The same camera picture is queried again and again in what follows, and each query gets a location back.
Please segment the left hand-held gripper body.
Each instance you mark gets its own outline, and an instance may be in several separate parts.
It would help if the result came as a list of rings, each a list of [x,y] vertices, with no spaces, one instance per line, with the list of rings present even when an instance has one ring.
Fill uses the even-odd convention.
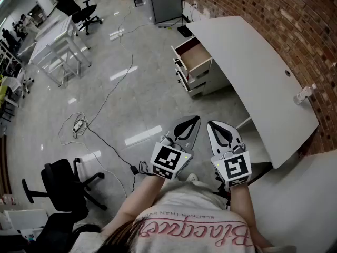
[[[193,158],[193,145],[194,140],[174,141],[168,136],[161,136],[150,159],[151,174],[167,180],[176,179]]]

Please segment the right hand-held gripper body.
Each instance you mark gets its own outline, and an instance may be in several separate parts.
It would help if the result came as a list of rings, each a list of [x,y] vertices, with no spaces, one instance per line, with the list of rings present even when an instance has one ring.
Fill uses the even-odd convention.
[[[223,155],[213,156],[211,163],[216,169],[217,176],[227,188],[248,183],[251,180],[250,155],[244,143],[240,143]]]

